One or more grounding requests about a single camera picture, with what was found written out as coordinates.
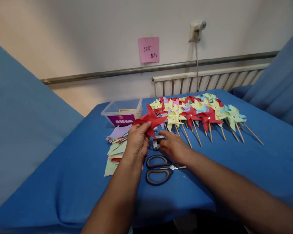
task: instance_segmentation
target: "electrical outlet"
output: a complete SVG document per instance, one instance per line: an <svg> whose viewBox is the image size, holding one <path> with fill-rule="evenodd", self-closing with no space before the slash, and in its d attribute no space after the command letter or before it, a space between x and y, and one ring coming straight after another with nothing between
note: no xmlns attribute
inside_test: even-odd
<svg viewBox="0 0 293 234"><path fill-rule="evenodd" d="M199 41L204 28L206 28L206 21L192 23L190 27L189 42Z"/></svg>

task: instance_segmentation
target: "blue cloth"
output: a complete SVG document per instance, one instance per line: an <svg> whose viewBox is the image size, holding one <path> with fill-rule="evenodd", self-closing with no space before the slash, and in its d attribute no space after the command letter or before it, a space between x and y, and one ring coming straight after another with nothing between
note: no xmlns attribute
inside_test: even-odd
<svg viewBox="0 0 293 234"><path fill-rule="evenodd" d="M243 100L293 125L293 37Z"/></svg>
<svg viewBox="0 0 293 234"><path fill-rule="evenodd" d="M230 91L230 93L240 99L243 99L243 97L250 90L251 87L252 87L252 85L236 87L236 88L233 88Z"/></svg>
<svg viewBox="0 0 293 234"><path fill-rule="evenodd" d="M0 47L0 206L83 119Z"/></svg>
<svg viewBox="0 0 293 234"><path fill-rule="evenodd" d="M209 92L245 114L247 125L264 145L247 130L243 132L245 144L237 142L226 125L227 140L223 140L220 128L213 126L211 143L200 124L202 147L191 130L186 129L193 149L246 176L293 207L293 126L224 90ZM154 100L143 100L143 114L147 112L146 103ZM107 105L97 105L2 205L0 228L48 225L82 228L111 179L103 177L110 147L105 138L113 131L108 120L100 115ZM148 157L159 153L149 150ZM169 221L193 208L216 211L213 195L188 169L174 171L170 180L160 186L146 182L146 171L144 165L136 200L135 227Z"/></svg>

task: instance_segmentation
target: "scissors handle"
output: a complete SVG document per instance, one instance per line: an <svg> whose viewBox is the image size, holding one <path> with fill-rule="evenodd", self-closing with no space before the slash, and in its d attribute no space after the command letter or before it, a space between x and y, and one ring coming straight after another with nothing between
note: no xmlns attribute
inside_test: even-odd
<svg viewBox="0 0 293 234"><path fill-rule="evenodd" d="M153 182L150 180L150 174L151 173L162 173L162 172L165 172L166 173L166 178L161 181L161 182ZM148 170L147 173L146 173L146 181L148 184L150 185L154 185L154 186L157 186L157 185L162 185L164 184L165 182L167 182L167 180L169 180L170 176L173 174L173 170L168 168L168 169L161 169L161 170Z"/></svg>
<svg viewBox="0 0 293 234"><path fill-rule="evenodd" d="M160 159L164 160L164 163L150 165L150 161L154 158L160 158ZM172 163L166 157L163 157L161 155L153 155L153 156L149 157L146 161L146 167L148 169L153 169L153 168L157 168L157 167L169 167L171 164Z"/></svg>

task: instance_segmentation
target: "clear plastic container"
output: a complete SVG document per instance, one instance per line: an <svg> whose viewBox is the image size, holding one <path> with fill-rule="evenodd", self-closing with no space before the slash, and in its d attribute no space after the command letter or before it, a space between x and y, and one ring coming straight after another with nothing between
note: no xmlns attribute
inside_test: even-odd
<svg viewBox="0 0 293 234"><path fill-rule="evenodd" d="M126 101L112 101L101 112L108 121L116 126L127 126L142 116L142 99L133 99Z"/></svg>

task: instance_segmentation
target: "scissors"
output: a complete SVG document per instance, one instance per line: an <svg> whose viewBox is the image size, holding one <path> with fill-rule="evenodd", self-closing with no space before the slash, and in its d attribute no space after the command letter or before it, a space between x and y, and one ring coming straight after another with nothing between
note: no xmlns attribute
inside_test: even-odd
<svg viewBox="0 0 293 234"><path fill-rule="evenodd" d="M154 158L160 158L160 159L164 160L164 163L150 165L150 161ZM174 170L187 168L186 166L181 165L181 164L172 164L166 157L161 156L161 155L153 155L153 156L149 157L148 160L146 161L146 167L149 169L146 172L146 181L150 185L154 185L154 186L162 185L162 184L166 183L169 180L170 176L173 174ZM166 178L163 181L153 182L150 180L151 173L162 173L162 172L166 173Z"/></svg>

